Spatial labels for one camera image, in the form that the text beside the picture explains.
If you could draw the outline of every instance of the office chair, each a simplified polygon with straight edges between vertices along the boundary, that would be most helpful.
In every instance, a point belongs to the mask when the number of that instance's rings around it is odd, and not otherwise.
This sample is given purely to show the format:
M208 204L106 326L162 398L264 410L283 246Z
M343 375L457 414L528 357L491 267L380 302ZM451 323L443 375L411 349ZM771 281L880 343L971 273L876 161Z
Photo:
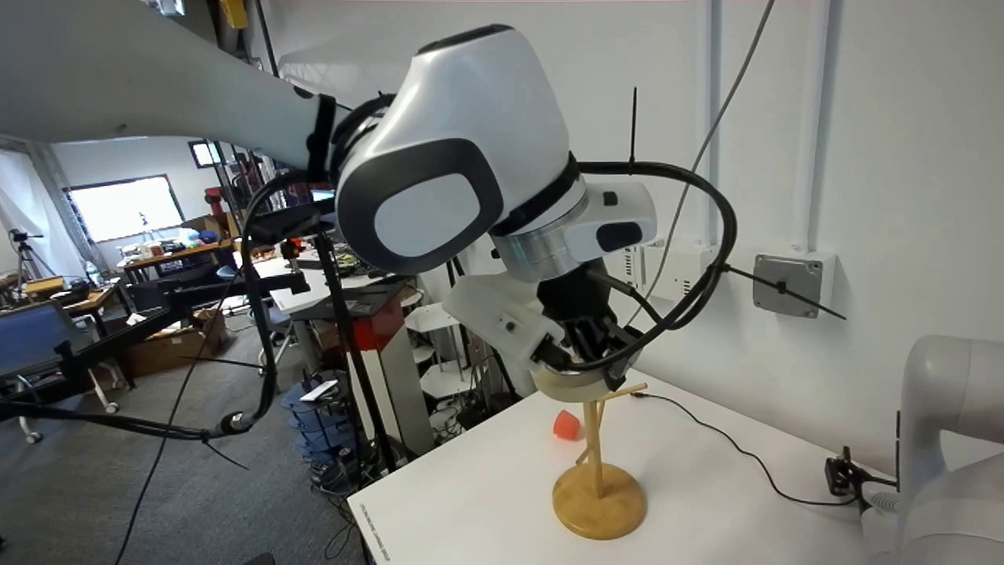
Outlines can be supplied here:
M1004 343L925 336L903 383L899 493L871 499L871 565L1000 565L1004 455L946 469L942 432L1004 441Z
M56 346L68 343L68 350L77 350L91 343L91 334L77 331L58 303L31 303L18 311L0 315L0 380L11 380L11 393L21 398L36 398L34 388L53 383L58 375ZM117 386L123 386L123 375L117 364L102 367ZM95 367L87 367L97 403L106 414L120 406L106 398ZM42 432L27 418L18 418L26 441L42 441Z

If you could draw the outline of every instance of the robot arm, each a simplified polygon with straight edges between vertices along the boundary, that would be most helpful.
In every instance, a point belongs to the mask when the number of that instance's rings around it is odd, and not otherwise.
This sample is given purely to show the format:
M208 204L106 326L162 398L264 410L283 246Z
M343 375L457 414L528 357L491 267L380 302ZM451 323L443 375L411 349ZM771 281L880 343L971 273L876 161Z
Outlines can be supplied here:
M522 339L532 349L524 361L555 361L560 343L593 364L644 346L625 349L599 256L651 236L649 191L583 180L550 82L509 24L418 51L392 102L361 102L383 109L376 125L356 130L369 118L364 114L343 115L334 149L324 135L334 121L329 96L298 93L138 3L0 0L0 38L15 43L0 51L5 135L204 135L311 170L332 158L339 230L364 260L421 273L491 236L509 273L540 281L547 320ZM699 311L714 275L676 315ZM491 331L510 323L498 315L505 293L491 293L475 278L468 303L484 298L496 311L465 308L457 318L496 346Z

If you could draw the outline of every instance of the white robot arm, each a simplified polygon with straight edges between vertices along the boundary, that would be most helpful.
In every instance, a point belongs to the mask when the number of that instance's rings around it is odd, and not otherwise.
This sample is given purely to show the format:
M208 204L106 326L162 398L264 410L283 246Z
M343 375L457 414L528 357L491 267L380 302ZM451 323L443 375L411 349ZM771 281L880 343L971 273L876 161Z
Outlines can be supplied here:
M903 477L864 515L870 562L1004 562L1004 455L946 469L942 432L1004 438L1004 343L925 336L903 380Z
M138 3L0 0L0 38L5 135L204 135L311 174L329 167L346 241L366 265L394 273L444 265L489 232L509 273L540 281L536 298L552 323L536 320L532 334L522 336L522 355L536 361L560 361L560 343L593 367L601 357L625 361L694 318L719 278L719 269L708 269L673 320L659 320L646 339L631 343L615 326L599 256L651 236L651 197L638 181L583 180L550 82L531 43L509 24L421 46L394 100L364 102L383 115L334 115L329 96L253 71ZM688 170L673 170L673 180L711 191ZM734 214L722 195L711 197L730 230L714 260L722 267L734 241ZM489 343L498 343L498 323L532 318L528 308L509 308L509 296L496 290L468 287L465 302L454 302L460 323Z

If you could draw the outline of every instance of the wall socket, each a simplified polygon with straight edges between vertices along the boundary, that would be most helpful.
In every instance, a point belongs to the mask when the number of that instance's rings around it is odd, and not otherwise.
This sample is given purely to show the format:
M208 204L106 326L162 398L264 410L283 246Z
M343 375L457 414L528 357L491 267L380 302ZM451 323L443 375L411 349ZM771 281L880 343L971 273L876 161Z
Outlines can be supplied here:
M832 303L834 254L757 254L753 275L781 281L790 296L753 281L753 303L784 318L818 318L818 308Z

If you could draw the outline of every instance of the white robot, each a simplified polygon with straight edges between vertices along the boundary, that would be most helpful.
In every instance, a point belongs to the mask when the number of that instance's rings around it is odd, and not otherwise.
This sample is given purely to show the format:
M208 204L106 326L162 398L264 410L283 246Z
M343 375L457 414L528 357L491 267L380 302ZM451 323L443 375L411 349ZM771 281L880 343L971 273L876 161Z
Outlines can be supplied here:
M339 115L329 96L265 78L129 0L0 0L0 41L2 135L202 135L327 170L339 180L346 241L397 273L431 269L491 236L509 275L460 278L447 308L485 343L532 364L552 396L587 398L619 386L646 343L699 315L734 246L734 214L699 175L651 163L577 163L531 43L505 24L425 43L394 100L380 96L366 106L380 114L355 115ZM651 236L644 184L597 181L626 170L694 181L726 221L708 273L644 336L615 326L606 303L615 281L599 265ZM910 367L915 383L967 375L975 388L1000 388L992 375L1004 367L1004 349L927 343ZM942 424L1004 437L1000 414L962 396L967 386L934 386L934 406L910 406L923 396L908 393L903 503L865 515L890 529L880 548L889 562L1004 562L1000 526L992 526L1004 521L993 485L1000 457L942 474L934 448Z

